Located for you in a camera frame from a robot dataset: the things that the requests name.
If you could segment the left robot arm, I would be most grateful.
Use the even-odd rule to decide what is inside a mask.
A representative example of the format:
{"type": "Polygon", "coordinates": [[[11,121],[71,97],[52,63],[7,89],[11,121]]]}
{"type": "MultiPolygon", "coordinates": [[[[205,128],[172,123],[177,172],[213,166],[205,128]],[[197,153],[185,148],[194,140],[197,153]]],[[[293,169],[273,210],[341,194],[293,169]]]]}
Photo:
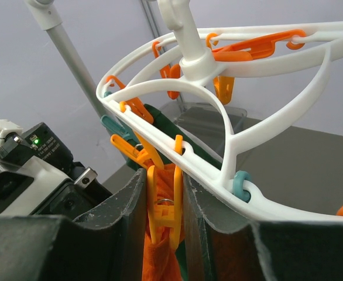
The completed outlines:
{"type": "MultiPolygon", "coordinates": [[[[74,160],[71,150],[46,123],[41,122],[31,127],[22,134],[22,137],[28,144],[37,146],[38,158],[62,171],[72,182],[75,182],[86,171],[87,167],[74,160]]],[[[89,182],[86,187],[78,184],[74,187],[95,205],[112,196],[112,193],[96,179],[89,182]]]]}

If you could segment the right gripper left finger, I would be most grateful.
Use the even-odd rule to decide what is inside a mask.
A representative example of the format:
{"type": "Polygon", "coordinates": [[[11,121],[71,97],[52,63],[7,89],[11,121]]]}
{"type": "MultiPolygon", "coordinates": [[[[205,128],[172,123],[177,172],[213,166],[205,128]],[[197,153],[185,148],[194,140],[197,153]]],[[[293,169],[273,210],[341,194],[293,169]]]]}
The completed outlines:
{"type": "Polygon", "coordinates": [[[141,280],[146,171],[74,220],[0,217],[0,280],[141,280]]]}

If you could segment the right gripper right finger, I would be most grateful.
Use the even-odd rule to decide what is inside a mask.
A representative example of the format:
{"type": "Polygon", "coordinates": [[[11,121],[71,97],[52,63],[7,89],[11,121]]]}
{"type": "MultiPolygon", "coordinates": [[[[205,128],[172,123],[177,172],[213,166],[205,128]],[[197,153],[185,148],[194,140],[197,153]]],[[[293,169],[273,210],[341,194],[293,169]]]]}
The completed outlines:
{"type": "Polygon", "coordinates": [[[184,177],[190,280],[343,280],[343,222],[250,220],[184,177]]]}

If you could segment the yellow-orange clip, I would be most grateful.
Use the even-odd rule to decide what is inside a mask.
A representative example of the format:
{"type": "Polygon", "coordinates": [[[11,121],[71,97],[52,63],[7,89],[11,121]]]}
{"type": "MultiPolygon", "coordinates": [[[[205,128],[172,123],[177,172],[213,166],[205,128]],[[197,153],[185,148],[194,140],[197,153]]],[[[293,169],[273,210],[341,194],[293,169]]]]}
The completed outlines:
{"type": "Polygon", "coordinates": [[[157,233],[160,227],[169,229],[169,247],[176,250],[180,244],[181,221],[183,214],[183,171],[176,166],[173,175],[173,198],[157,198],[157,171],[164,168],[156,149],[150,145],[150,158],[154,162],[147,170],[147,210],[150,237],[153,244],[160,241],[157,233]]]}
{"type": "Polygon", "coordinates": [[[134,134],[138,138],[142,150],[138,150],[117,134],[111,136],[111,143],[125,156],[145,169],[151,165],[155,165],[159,169],[164,169],[162,158],[158,154],[157,150],[137,132],[134,132],[134,134]]]}

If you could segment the orange sock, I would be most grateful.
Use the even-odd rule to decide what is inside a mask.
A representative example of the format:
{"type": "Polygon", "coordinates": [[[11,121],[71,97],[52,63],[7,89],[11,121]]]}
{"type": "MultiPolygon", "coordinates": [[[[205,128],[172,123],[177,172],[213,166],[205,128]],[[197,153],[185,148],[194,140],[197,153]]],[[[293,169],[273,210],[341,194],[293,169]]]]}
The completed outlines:
{"type": "Polygon", "coordinates": [[[174,205],[174,171],[175,164],[164,165],[164,169],[154,168],[156,180],[156,197],[154,202],[167,199],[161,205],[174,205]]]}
{"type": "Polygon", "coordinates": [[[153,244],[149,219],[146,217],[142,280],[182,280],[176,251],[169,245],[169,229],[160,227],[157,233],[161,235],[161,239],[153,244]]]}

